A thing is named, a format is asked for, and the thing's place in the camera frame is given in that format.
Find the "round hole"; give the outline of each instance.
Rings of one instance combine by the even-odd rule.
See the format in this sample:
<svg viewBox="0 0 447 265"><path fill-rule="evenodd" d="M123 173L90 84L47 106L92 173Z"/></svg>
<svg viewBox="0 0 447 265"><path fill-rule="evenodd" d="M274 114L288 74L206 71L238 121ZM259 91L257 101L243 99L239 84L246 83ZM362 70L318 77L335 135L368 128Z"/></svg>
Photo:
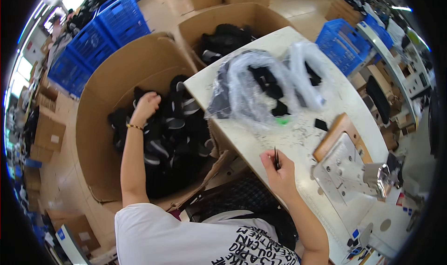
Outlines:
<svg viewBox="0 0 447 265"><path fill-rule="evenodd" d="M385 232L391 226L391 219L385 219L380 225L380 231Z"/></svg>

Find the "clear plastic wrap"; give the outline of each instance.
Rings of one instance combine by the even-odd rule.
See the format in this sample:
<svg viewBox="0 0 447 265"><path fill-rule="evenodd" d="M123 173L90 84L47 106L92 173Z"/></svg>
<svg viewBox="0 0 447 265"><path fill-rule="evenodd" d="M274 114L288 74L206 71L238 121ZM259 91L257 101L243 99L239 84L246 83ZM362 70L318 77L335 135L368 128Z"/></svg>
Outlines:
<svg viewBox="0 0 447 265"><path fill-rule="evenodd" d="M284 65L290 70L291 81L296 89L301 106L309 107L314 111L321 111L330 94L322 95L321 89L324 86L332 85L330 70L326 60L318 48L313 43L293 43L288 48L286 57L283 60ZM321 85L312 86L307 72L307 65L321 78Z"/></svg>
<svg viewBox="0 0 447 265"><path fill-rule="evenodd" d="M276 100L268 97L255 81L249 66L256 69L266 67L276 78L287 105L288 113L274 117L271 110ZM205 118L234 118L254 129L270 130L292 122L299 113L299 102L289 70L263 50L246 50L222 63L214 82L213 97Z"/></svg>

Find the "green object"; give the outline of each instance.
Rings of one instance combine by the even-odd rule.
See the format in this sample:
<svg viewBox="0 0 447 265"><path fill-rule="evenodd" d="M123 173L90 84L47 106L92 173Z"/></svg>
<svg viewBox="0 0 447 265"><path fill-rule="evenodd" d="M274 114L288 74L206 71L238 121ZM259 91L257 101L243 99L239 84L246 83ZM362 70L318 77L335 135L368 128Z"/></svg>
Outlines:
<svg viewBox="0 0 447 265"><path fill-rule="evenodd" d="M276 122L278 122L278 124L282 125L282 126L285 126L289 121L290 121L290 118L288 116L276 118Z"/></svg>

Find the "white label on box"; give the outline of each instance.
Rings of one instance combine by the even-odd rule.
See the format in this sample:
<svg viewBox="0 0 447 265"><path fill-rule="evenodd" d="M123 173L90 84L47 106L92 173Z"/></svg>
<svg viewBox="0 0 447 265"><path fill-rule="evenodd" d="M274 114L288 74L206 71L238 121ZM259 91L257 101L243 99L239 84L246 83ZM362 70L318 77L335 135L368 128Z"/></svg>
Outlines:
<svg viewBox="0 0 447 265"><path fill-rule="evenodd" d="M59 136L52 135L52 136L51 136L51 142L52 142L52 143L59 144Z"/></svg>
<svg viewBox="0 0 447 265"><path fill-rule="evenodd" d="M88 232L81 232L79 233L79 238L81 238L81 241L87 241L90 240L90 235L88 234Z"/></svg>

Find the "t-shirt sleeve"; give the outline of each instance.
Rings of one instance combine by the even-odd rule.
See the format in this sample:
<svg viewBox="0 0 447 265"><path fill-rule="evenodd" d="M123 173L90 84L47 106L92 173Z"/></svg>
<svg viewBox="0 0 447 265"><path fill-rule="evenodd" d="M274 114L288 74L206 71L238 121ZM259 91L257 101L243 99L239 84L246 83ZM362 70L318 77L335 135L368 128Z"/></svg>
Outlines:
<svg viewBox="0 0 447 265"><path fill-rule="evenodd" d="M160 236L171 239L170 229L179 224L175 217L151 203L132 204L117 212L115 237L120 264L140 264L146 259L147 249Z"/></svg>

